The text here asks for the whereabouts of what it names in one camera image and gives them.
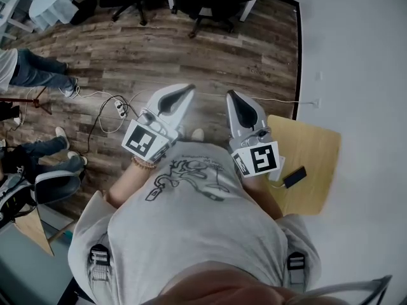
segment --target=floor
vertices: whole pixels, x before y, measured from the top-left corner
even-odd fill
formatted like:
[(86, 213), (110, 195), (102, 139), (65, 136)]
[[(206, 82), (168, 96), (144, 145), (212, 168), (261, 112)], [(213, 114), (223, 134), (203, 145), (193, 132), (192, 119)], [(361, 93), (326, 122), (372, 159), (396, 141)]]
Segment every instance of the floor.
[[(198, 93), (184, 119), (187, 134), (194, 128), (205, 130), (205, 140), (225, 146), (228, 140), (225, 102), (222, 96), (234, 89), (249, 96), (294, 100), (298, 66), (298, 28), (295, 7), (277, 0), (258, 0), (245, 23), (233, 20), (235, 31), (228, 34), (217, 24), (204, 22), (195, 39), (187, 34), (193, 26), (188, 16), (171, 14), (168, 8), (147, 11), (147, 26), (139, 25), (135, 10), (111, 21), (114, 10), (97, 9), (84, 24), (56, 25), (41, 34), (7, 41), (3, 48), (30, 48), (44, 57), (69, 62), (69, 73), (79, 78), (81, 95), (96, 91), (123, 95), (138, 111), (157, 89), (174, 83), (194, 83)], [(11, 89), (8, 96), (25, 98), (28, 90)], [(107, 95), (66, 99), (58, 90), (47, 90), (42, 99), (53, 115), (31, 105), (24, 125), (8, 133), (16, 145), (55, 135), (55, 127), (66, 129), (71, 149), (84, 153), (89, 132)], [(260, 100), (267, 114), (293, 116), (294, 104)], [(68, 201), (53, 208), (78, 217), (97, 190), (108, 189), (130, 163), (121, 147), (129, 120), (115, 133), (103, 132), (99, 125), (90, 137), (89, 160), (83, 185)], [(105, 131), (116, 130), (121, 120), (113, 102), (102, 115)], [(14, 127), (5, 121), (1, 135)], [(60, 152), (45, 163), (66, 160)]]

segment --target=strap buckle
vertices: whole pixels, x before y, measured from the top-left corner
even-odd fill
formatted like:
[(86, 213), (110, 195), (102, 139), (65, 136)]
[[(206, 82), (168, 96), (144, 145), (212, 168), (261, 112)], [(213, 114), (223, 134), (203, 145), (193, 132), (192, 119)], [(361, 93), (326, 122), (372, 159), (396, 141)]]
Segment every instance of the strap buckle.
[(291, 288), (297, 292), (305, 292), (305, 256), (294, 252), (288, 257), (287, 269)]
[(109, 250), (102, 244), (96, 244), (90, 249), (89, 260), (92, 264), (110, 266)]
[(108, 281), (110, 268), (110, 254), (107, 247), (96, 244), (90, 249), (90, 272), (93, 281)]

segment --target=shoulder strap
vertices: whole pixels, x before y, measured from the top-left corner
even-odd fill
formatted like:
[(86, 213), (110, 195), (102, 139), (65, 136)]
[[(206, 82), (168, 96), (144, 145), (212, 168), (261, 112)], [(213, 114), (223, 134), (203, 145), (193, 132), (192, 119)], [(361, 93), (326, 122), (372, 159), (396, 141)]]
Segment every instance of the shoulder strap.
[(89, 252), (88, 265), (89, 284), (97, 304), (118, 304), (116, 277), (109, 249), (103, 244), (93, 246)]

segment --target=white t-shirt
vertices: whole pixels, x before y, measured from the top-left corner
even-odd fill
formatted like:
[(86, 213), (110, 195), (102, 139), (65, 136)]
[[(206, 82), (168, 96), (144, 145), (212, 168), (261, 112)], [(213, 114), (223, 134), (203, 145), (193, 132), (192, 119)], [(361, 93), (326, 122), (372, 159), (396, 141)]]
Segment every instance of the white t-shirt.
[(13, 77), (17, 60), (18, 51), (16, 48), (5, 51), (0, 49), (0, 93), (8, 90), (8, 84)]
[[(225, 149), (178, 142), (166, 156), (118, 210), (96, 193), (75, 228), (69, 265), (97, 304), (142, 304), (175, 276), (204, 263), (239, 268), (268, 285), (287, 285), (286, 261), (293, 248), (307, 255), (306, 284), (317, 278), (319, 258), (302, 220), (270, 218), (243, 190)], [(110, 249), (107, 285), (88, 279), (90, 248), (98, 243)]]

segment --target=sneaker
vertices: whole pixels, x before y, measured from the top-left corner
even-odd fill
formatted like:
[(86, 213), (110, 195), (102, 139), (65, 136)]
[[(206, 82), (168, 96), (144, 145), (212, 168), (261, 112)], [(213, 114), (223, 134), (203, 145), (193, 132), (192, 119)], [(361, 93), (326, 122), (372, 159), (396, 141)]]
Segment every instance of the sneaker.
[[(73, 156), (80, 156), (76, 151), (69, 151), (68, 152), (68, 159), (71, 159)], [(88, 164), (88, 158), (81, 156), (83, 159), (83, 163), (85, 166)]]
[(78, 79), (75, 78), (74, 87), (73, 87), (72, 89), (70, 89), (70, 90), (65, 90), (64, 96), (67, 97), (67, 98), (71, 97), (72, 94), (76, 91), (77, 87), (79, 87), (79, 86), (78, 86)]
[(205, 134), (204, 134), (204, 131), (201, 128), (196, 129), (192, 133), (192, 136), (191, 136), (192, 141), (200, 141), (200, 142), (202, 142), (202, 141), (204, 141), (204, 138), (205, 138)]
[(57, 134), (57, 137), (63, 137), (65, 138), (66, 141), (66, 148), (65, 150), (68, 150), (71, 146), (71, 144), (69, 143), (68, 137), (66, 136), (66, 132), (63, 128), (61, 128), (60, 126), (57, 126), (55, 128), (55, 133)]

